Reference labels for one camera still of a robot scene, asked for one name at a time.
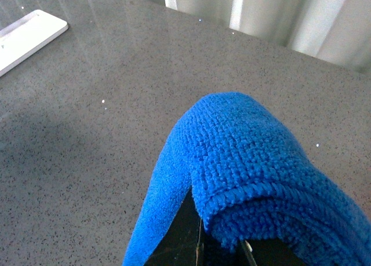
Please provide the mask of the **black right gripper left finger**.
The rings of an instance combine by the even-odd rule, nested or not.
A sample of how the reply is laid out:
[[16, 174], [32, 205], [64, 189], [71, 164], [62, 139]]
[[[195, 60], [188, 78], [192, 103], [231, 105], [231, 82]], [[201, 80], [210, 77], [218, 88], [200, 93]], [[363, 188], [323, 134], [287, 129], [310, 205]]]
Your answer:
[[145, 265], [200, 266], [204, 262], [204, 228], [192, 191], [182, 201], [166, 235]]

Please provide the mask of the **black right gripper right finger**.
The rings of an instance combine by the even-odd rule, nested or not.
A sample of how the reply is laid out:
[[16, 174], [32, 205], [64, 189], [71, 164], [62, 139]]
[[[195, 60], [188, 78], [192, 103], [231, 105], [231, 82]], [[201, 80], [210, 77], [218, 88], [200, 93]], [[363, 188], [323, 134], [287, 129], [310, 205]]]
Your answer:
[[239, 265], [305, 265], [279, 239], [239, 242]]

